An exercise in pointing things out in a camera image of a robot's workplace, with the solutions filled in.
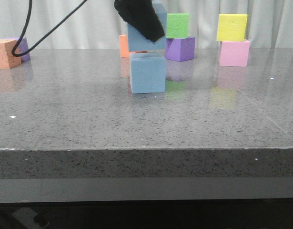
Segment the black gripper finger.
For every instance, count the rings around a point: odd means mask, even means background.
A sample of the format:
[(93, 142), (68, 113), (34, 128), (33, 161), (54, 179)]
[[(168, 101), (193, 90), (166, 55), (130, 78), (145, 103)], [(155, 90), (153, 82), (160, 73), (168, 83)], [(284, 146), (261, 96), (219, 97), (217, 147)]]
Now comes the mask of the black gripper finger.
[(150, 0), (116, 0), (113, 5), (120, 17), (146, 39), (156, 42), (165, 35)]

